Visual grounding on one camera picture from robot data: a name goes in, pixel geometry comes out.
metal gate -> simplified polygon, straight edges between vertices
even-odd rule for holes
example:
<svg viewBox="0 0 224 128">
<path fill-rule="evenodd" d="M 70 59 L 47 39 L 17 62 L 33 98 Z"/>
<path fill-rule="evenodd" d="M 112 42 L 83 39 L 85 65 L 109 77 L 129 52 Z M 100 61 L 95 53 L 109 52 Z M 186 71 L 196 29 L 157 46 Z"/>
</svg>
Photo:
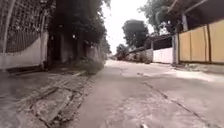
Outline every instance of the metal gate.
<svg viewBox="0 0 224 128">
<path fill-rule="evenodd" d="M 2 69 L 8 54 L 22 52 L 46 32 L 50 15 L 42 10 L 45 3 L 46 0 L 0 0 Z"/>
</svg>

street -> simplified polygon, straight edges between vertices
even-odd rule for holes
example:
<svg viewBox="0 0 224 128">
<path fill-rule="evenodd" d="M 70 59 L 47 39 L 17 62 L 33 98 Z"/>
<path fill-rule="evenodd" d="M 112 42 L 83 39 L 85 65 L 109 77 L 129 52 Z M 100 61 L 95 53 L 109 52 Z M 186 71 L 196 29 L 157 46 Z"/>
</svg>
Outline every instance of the street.
<svg viewBox="0 0 224 128">
<path fill-rule="evenodd" d="M 108 61 L 72 128 L 224 127 L 223 76 Z"/>
<path fill-rule="evenodd" d="M 69 70 L 2 80 L 0 128 L 224 127 L 222 75 L 109 60 L 91 78 Z"/>
</svg>

tree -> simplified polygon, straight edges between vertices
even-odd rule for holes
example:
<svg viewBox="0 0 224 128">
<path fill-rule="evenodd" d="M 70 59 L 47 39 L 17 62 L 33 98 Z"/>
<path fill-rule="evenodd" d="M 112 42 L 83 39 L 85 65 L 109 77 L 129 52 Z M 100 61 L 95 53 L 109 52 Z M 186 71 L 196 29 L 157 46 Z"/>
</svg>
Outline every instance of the tree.
<svg viewBox="0 0 224 128">
<path fill-rule="evenodd" d="M 124 44 L 119 44 L 116 53 L 117 59 L 124 60 L 127 54 L 128 54 L 128 48 Z"/>
<path fill-rule="evenodd" d="M 146 4 L 140 8 L 157 33 L 159 33 L 162 23 L 169 32 L 173 31 L 170 27 L 175 24 L 176 20 L 172 15 L 167 14 L 172 2 L 173 0 L 147 0 Z"/>
<path fill-rule="evenodd" d="M 86 46 L 99 44 L 106 34 L 101 6 L 104 2 L 109 6 L 110 0 L 48 0 L 44 8 L 54 2 L 49 32 L 65 36 L 74 45 L 77 58 L 82 57 Z"/>
<path fill-rule="evenodd" d="M 128 20 L 124 23 L 123 31 L 128 46 L 142 47 L 147 40 L 148 28 L 143 21 Z"/>
</svg>

green foliage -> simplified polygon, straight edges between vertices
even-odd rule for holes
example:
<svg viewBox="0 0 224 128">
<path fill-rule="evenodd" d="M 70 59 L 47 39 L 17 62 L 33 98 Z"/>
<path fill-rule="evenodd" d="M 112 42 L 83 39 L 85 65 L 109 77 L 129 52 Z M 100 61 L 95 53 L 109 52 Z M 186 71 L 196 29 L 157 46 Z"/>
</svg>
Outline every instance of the green foliage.
<svg viewBox="0 0 224 128">
<path fill-rule="evenodd" d="M 145 13 L 149 24 L 155 31 L 159 31 L 159 25 L 162 22 L 167 22 L 172 19 L 172 16 L 167 15 L 169 6 L 173 0 L 147 0 L 147 3 L 140 8 L 140 11 Z"/>
<path fill-rule="evenodd" d="M 54 0 L 49 0 L 49 7 Z M 51 22 L 52 31 L 61 31 L 66 36 L 76 35 L 82 42 L 99 43 L 105 35 L 101 6 L 110 0 L 55 0 L 56 11 Z"/>
<path fill-rule="evenodd" d="M 142 47 L 147 40 L 148 28 L 143 21 L 128 20 L 123 26 L 126 43 L 128 46 Z"/>
<path fill-rule="evenodd" d="M 124 60 L 126 55 L 128 54 L 128 48 L 124 44 L 119 44 L 117 47 L 117 59 Z"/>
</svg>

concrete road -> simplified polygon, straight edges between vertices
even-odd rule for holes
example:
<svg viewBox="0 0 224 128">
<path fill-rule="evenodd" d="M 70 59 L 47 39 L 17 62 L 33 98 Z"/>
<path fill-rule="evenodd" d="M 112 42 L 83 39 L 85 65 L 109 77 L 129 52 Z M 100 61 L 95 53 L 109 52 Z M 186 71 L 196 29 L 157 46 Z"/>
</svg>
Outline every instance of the concrete road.
<svg viewBox="0 0 224 128">
<path fill-rule="evenodd" d="M 224 77 L 161 64 L 108 61 L 73 128 L 224 127 Z"/>
</svg>

